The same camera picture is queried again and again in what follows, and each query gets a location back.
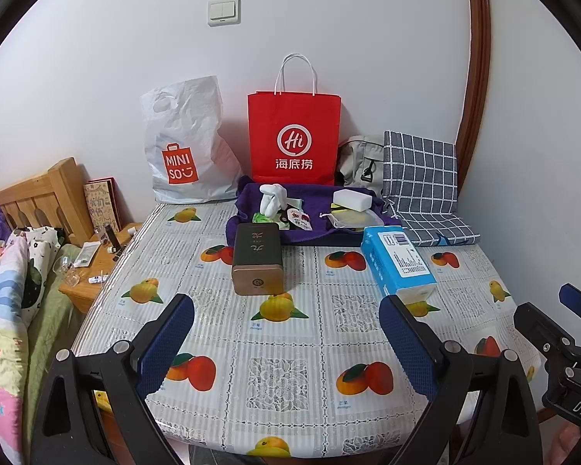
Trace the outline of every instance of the silver screw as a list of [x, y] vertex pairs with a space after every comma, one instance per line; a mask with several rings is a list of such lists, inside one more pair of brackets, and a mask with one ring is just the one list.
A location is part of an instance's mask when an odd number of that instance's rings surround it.
[[443, 343], [443, 346], [445, 346], [445, 350], [450, 353], [460, 353], [460, 344], [456, 341], [446, 341]]
[[58, 362], [62, 362], [63, 360], [66, 360], [69, 358], [69, 350], [60, 350], [58, 353], [56, 353], [56, 360]]
[[506, 360], [510, 360], [510, 362], [516, 362], [519, 359], [517, 353], [512, 350], [505, 350], [504, 357]]
[[129, 342], [128, 341], [118, 341], [112, 346], [112, 349], [115, 353], [124, 353], [129, 349]]

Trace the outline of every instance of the gray backpack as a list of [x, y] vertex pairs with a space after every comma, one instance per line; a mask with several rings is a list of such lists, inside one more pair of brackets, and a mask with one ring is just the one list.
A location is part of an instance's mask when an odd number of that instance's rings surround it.
[[351, 136], [338, 145], [338, 172], [345, 187], [364, 187], [381, 197], [383, 136]]

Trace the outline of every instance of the white bag handle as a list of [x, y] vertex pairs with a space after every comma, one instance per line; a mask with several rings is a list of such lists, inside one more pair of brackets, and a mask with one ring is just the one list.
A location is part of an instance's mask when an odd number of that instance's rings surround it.
[[286, 64], [286, 62], [288, 60], [292, 59], [293, 57], [300, 57], [310, 66], [310, 71], [312, 72], [312, 96], [315, 96], [316, 95], [316, 73], [314, 73], [314, 68], [312, 67], [312, 65], [310, 63], [310, 60], [308, 60], [308, 58], [305, 57], [303, 54], [289, 54], [284, 58], [284, 60], [282, 61], [282, 66], [280, 66], [280, 71], [277, 73], [276, 83], [273, 86], [273, 95], [275, 96], [277, 94], [277, 83], [280, 82], [280, 80], [282, 79], [284, 65]]

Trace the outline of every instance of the white plastic bag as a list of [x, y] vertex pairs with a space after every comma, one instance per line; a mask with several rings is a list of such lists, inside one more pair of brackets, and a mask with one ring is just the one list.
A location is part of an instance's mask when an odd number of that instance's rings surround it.
[[234, 198], [242, 173], [217, 133], [222, 122], [217, 77], [158, 87], [140, 102], [155, 199], [181, 205]]

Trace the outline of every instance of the brown book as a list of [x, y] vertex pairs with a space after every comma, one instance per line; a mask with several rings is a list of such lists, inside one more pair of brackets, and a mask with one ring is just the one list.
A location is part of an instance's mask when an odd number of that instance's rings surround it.
[[118, 233], [122, 225], [116, 206], [114, 178], [102, 178], [85, 183], [84, 195], [93, 227], [103, 229], [106, 224], [110, 224]]

